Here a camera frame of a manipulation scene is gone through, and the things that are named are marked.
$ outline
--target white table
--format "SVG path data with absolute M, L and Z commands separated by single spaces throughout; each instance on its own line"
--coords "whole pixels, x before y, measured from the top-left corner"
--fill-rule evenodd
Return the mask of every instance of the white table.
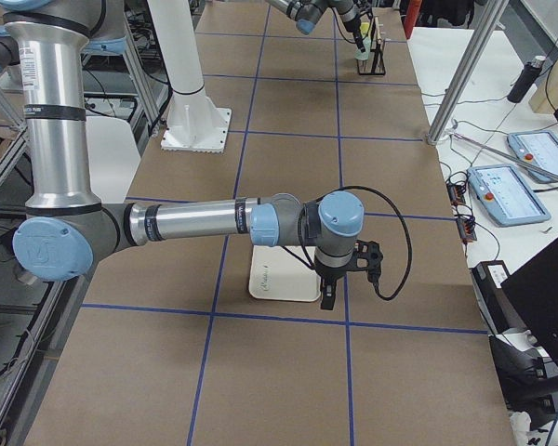
M 471 36 L 471 30 L 429 28 L 414 30 L 409 41 L 409 48 L 418 83 L 423 93 L 437 95 L 445 92 Z M 494 32 L 460 101 L 505 97 L 511 91 L 511 84 L 519 76 L 523 64 L 504 32 Z M 529 108 L 528 101 L 535 91 L 536 88 L 532 86 L 523 101 L 516 106 L 499 128 L 500 131 L 510 133 L 536 130 L 556 123 L 553 115 L 535 114 Z M 431 122 L 438 107 L 430 104 L 441 102 L 442 97 L 424 96 L 423 100 L 428 119 Z M 513 106 L 514 104 L 506 99 L 477 104 L 459 104 L 453 113 L 453 118 L 459 121 L 469 121 L 485 129 L 495 129 Z M 549 130 L 558 136 L 558 125 Z M 511 153 L 507 148 L 504 135 L 494 134 L 492 136 L 492 132 L 484 132 L 466 124 L 459 124 L 458 132 L 480 142 L 486 142 L 490 138 L 489 146 Z M 455 140 L 453 147 L 470 160 L 477 154 L 477 150 L 473 146 L 463 141 Z M 467 161 L 450 150 L 449 138 L 438 145 L 438 152 L 441 161 L 449 164 L 453 171 L 466 170 L 469 166 Z M 482 152 L 474 165 L 507 162 L 497 155 Z M 448 177 L 445 167 L 443 173 L 445 177 Z M 532 181 L 525 171 L 523 173 L 533 189 L 549 187 Z M 516 271 L 558 237 L 558 190 L 541 193 L 538 197 L 551 212 L 552 219 L 544 223 L 512 228 L 497 227 L 481 205 L 474 199 L 472 200 L 476 221 L 492 230 L 498 237 L 501 244 L 498 258 L 504 260 L 510 273 Z M 478 241 L 470 243 L 468 248 L 467 263 L 470 268 L 481 261 L 492 260 L 497 251 L 497 244 L 491 235 L 479 227 L 476 229 L 476 233 Z

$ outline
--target floor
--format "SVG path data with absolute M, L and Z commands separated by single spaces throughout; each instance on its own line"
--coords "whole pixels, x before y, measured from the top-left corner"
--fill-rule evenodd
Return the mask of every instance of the floor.
M 231 106 L 222 155 L 145 151 L 129 201 L 185 203 L 339 186 L 382 190 L 414 244 L 391 303 L 351 274 L 336 309 L 247 292 L 248 239 L 155 243 L 100 264 L 29 446 L 513 443 L 400 21 L 387 75 L 361 80 L 326 16 L 302 38 L 266 5 L 214 3 L 197 29 L 206 92 Z M 364 240 L 405 267 L 393 211 L 365 203 Z

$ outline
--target metal pole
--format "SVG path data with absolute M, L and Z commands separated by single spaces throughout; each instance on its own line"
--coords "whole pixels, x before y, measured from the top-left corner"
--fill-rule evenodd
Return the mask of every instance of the metal pole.
M 477 24 L 477 29 L 473 32 L 472 39 L 467 45 L 465 54 L 457 67 L 457 71 L 446 90 L 443 102 L 432 121 L 430 131 L 426 136 L 428 144 L 435 146 L 443 132 L 446 124 L 450 119 L 457 102 L 465 89 L 465 85 L 475 69 L 475 65 L 479 61 L 485 46 L 490 40 L 492 32 L 496 29 L 496 25 L 500 20 L 502 12 L 509 4 L 509 0 L 490 0 L 484 10 L 484 15 Z
M 25 121 L 22 119 L 22 114 L 20 111 L 14 108 L 10 103 L 7 96 L 2 92 L 0 88 L 0 114 L 12 125 L 13 127 L 22 130 L 25 126 Z
M 147 76 L 142 70 L 139 52 L 135 46 L 134 39 L 132 38 L 132 32 L 130 31 L 126 18 L 124 18 L 124 24 L 126 28 L 126 51 L 124 52 L 124 61 L 128 67 L 128 73 L 130 74 L 134 87 L 137 89 L 140 103 L 147 115 L 147 119 L 150 124 L 154 123 L 153 132 L 156 134 L 159 129 L 158 123 L 155 122 L 157 115 L 159 114 L 157 104 L 155 102 L 155 98 L 153 97 L 153 91 L 147 81 Z

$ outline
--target blue tape line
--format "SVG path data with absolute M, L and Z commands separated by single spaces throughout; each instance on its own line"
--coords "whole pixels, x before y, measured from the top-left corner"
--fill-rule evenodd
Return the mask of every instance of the blue tape line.
M 382 214 L 380 212 L 366 212 L 364 213 L 365 216 L 387 216 L 387 217 L 394 217 L 398 218 L 396 214 Z M 402 214 L 403 218 L 415 218 L 416 220 L 437 220 L 437 221 L 456 221 L 452 216 L 412 216 L 412 215 L 405 215 Z
M 350 415 L 350 445 L 355 445 L 355 412 L 353 410 L 352 331 L 350 330 L 350 294 L 347 276 L 343 279 L 345 300 L 345 349 L 347 353 L 347 396 Z
M 269 316 L 263 314 L 243 314 L 243 313 L 228 313 L 228 312 L 212 312 L 202 311 L 195 309 L 183 308 L 159 308 L 159 307 L 137 307 L 129 305 L 113 305 L 113 304 L 89 304 L 85 303 L 82 308 L 97 308 L 97 309 L 114 309 L 121 311 L 142 311 L 145 313 L 171 313 L 180 315 L 193 315 L 193 316 L 214 316 L 228 319 L 252 319 L 260 321 L 281 321 L 281 322 L 294 322 L 294 323 L 315 323 L 321 325 L 345 325 L 345 321 L 331 321 L 325 319 L 311 319 L 311 318 L 292 318 L 284 316 Z M 380 328 L 386 330 L 407 330 L 415 332 L 443 332 L 443 333 L 459 333 L 462 335 L 487 335 L 485 330 L 474 330 L 469 328 L 446 328 L 446 327 L 427 327 L 422 325 L 397 325 L 392 323 L 378 323 L 378 322 L 356 322 L 350 321 L 350 326 L 364 327 L 364 328 Z
M 424 327 L 419 325 L 393 325 L 390 323 L 350 322 L 351 327 L 385 328 L 388 330 L 407 330 L 411 332 L 454 333 L 459 335 L 487 335 L 486 330 L 469 328 Z
M 263 314 L 242 314 L 242 313 L 215 313 L 216 317 L 230 319 L 250 319 L 256 321 L 279 321 L 279 322 L 300 322 L 316 323 L 320 325 L 345 325 L 343 321 L 330 321 L 324 319 L 290 318 L 284 316 L 268 316 Z
M 272 135 L 277 137 L 302 137 L 302 138 L 330 138 L 336 139 L 337 136 L 331 135 L 309 135 L 306 133 L 284 133 L 284 132 L 264 132 L 259 130 L 249 130 L 250 135 Z
M 198 311 L 195 309 L 181 308 L 152 308 L 152 307 L 134 307 L 129 305 L 111 305 L 111 304 L 83 304 L 82 308 L 100 308 L 100 309 L 118 309 L 122 311 L 144 311 L 149 313 L 172 313 L 186 314 L 193 316 L 210 316 L 210 311 Z
M 267 28 L 269 26 L 269 16 L 271 15 L 271 6 L 267 8 L 267 17 L 264 22 L 264 32 L 262 35 L 262 39 L 260 40 L 260 50 L 259 50 L 259 60 L 257 62 L 257 71 L 254 78 L 254 84 L 252 85 L 252 96 L 250 97 L 250 105 L 248 108 L 248 116 L 246 118 L 246 130 L 244 135 L 244 140 L 242 141 L 242 150 L 240 151 L 240 161 L 238 163 L 238 173 L 235 178 L 235 183 L 233 184 L 233 198 L 237 196 L 238 187 L 240 186 L 240 178 L 242 177 L 242 167 L 244 166 L 244 158 L 246 154 L 246 143 L 248 141 L 248 133 L 250 128 L 250 119 L 252 118 L 252 109 L 254 108 L 254 97 L 257 93 L 257 84 L 259 82 L 259 73 L 260 73 L 260 63 L 262 62 L 262 52 L 264 50 L 264 40 L 265 34 L 267 33 Z
M 369 81 L 336 81 L 335 79 L 308 79 L 300 77 L 273 77 L 273 76 L 245 76 L 243 74 L 222 74 L 217 72 L 209 72 L 203 74 L 204 77 L 228 77 L 236 79 L 260 79 L 263 81 L 288 81 L 288 82 L 341 82 L 342 84 L 357 85 L 388 85 L 388 86 L 419 86 L 418 84 L 408 84 L 400 82 L 369 82 Z
M 215 285 L 215 296 L 213 297 L 213 304 L 211 306 L 208 327 L 206 328 L 205 348 L 203 349 L 203 358 L 201 359 L 201 369 L 198 373 L 198 384 L 196 385 L 196 392 L 194 393 L 193 415 L 191 416 L 190 429 L 188 431 L 188 438 L 186 439 L 187 446 L 191 446 L 193 444 L 194 427 L 196 426 L 196 415 L 198 415 L 198 404 L 201 399 L 203 380 L 205 379 L 206 360 L 208 358 L 208 349 L 211 342 L 211 335 L 213 333 L 213 322 L 215 320 L 214 313 L 219 299 L 221 278 L 223 277 L 223 267 L 225 266 L 225 256 L 227 254 L 227 245 L 229 240 L 230 240 L 229 237 L 226 236 L 225 241 L 223 242 L 223 250 L 221 251 L 221 261 L 219 262 L 219 273 L 217 275 L 217 283 Z
M 342 148 L 341 148 L 341 115 L 339 104 L 339 65 L 337 60 L 339 58 L 339 50 L 337 45 L 337 23 L 333 17 L 333 37 L 335 38 L 333 49 L 335 51 L 335 99 L 337 101 L 337 143 L 339 148 L 339 187 L 343 187 L 343 162 L 342 162 Z M 350 330 L 350 298 L 349 287 L 347 283 L 347 276 L 343 278 L 343 301 L 345 305 L 345 352 L 347 364 L 347 401 L 348 401 L 348 414 L 350 424 L 350 446 L 355 446 L 355 412 L 353 410 L 353 377 L 352 377 L 352 339 Z

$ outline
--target brown cardboard sheet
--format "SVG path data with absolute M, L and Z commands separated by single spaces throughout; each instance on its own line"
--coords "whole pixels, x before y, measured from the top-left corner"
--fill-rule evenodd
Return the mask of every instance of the brown cardboard sheet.
M 341 150 L 343 184 L 378 189 L 405 215 L 452 217 L 434 147 L 417 141 L 345 139 Z M 393 214 L 380 198 L 366 192 L 360 196 L 367 212 Z

